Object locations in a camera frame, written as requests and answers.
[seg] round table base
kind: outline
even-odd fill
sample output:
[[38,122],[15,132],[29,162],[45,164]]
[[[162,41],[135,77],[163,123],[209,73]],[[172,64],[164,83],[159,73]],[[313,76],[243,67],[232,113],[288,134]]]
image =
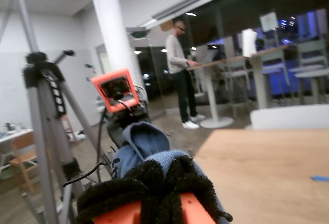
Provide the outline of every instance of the round table base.
[[234,120],[230,117],[219,117],[218,121],[214,121],[212,118],[204,120],[200,125],[204,128],[216,129],[223,128],[233,124]]

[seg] blue cloth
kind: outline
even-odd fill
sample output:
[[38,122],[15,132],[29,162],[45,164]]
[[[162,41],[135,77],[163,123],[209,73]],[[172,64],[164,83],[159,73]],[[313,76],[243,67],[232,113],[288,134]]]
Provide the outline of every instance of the blue cloth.
[[[180,157],[180,156],[189,156],[189,155],[184,153],[183,151],[166,151],[166,152],[161,152],[158,154],[151,155],[146,159],[146,161],[148,161],[148,160],[157,161],[161,165],[163,175],[166,176],[172,161],[175,158]],[[203,175],[206,177],[205,173],[201,170],[201,168],[195,162],[194,162],[194,168],[198,175]],[[224,207],[221,204],[218,197],[216,197],[216,198],[217,198],[216,204],[217,204],[218,209],[221,211],[225,211]],[[230,222],[228,222],[225,218],[221,218],[217,223],[228,224]]]
[[[147,122],[133,123],[123,131],[123,137],[129,143],[120,148],[115,158],[120,158],[118,166],[118,177],[123,177],[130,169],[141,164],[143,161],[155,160],[162,168],[166,176],[172,161],[180,156],[189,156],[182,151],[169,151],[169,140],[166,135]],[[201,168],[194,162],[194,168],[198,175],[206,177]],[[217,197],[216,201],[219,210],[224,208]],[[228,224],[225,218],[221,218],[219,224]]]
[[128,144],[121,147],[115,154],[115,158],[120,158],[117,164],[119,178],[141,164],[148,156],[170,149],[167,136],[152,124],[144,121],[127,126],[123,130],[123,137]]

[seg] eyeglasses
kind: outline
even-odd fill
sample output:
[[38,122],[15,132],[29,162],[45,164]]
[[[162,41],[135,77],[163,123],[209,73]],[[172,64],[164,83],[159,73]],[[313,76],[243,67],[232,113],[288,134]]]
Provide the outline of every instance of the eyeglasses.
[[180,28],[180,27],[178,27],[178,26],[177,26],[177,28],[185,32],[185,29],[182,29],[182,28]]

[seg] black pants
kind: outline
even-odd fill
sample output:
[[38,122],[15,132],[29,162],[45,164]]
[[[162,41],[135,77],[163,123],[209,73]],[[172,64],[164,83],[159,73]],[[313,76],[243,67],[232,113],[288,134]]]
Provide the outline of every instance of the black pants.
[[194,88],[192,85],[191,77],[186,70],[171,74],[171,76],[178,93],[178,105],[181,121],[185,123],[189,121],[189,115],[187,113],[188,104],[190,107],[190,115],[192,117],[197,115],[195,109],[196,104],[194,97]]

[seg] man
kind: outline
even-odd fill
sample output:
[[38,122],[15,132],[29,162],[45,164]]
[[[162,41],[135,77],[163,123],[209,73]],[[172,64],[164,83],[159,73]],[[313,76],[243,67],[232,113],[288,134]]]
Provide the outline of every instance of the man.
[[[198,129],[199,126],[195,122],[204,119],[205,116],[198,115],[196,112],[194,88],[190,74],[186,70],[187,67],[198,64],[195,61],[185,59],[183,49],[177,39],[178,36],[183,34],[185,34],[184,22],[176,21],[173,34],[168,36],[166,41],[168,69],[178,93],[178,105],[183,127]],[[187,113],[188,104],[191,117]]]

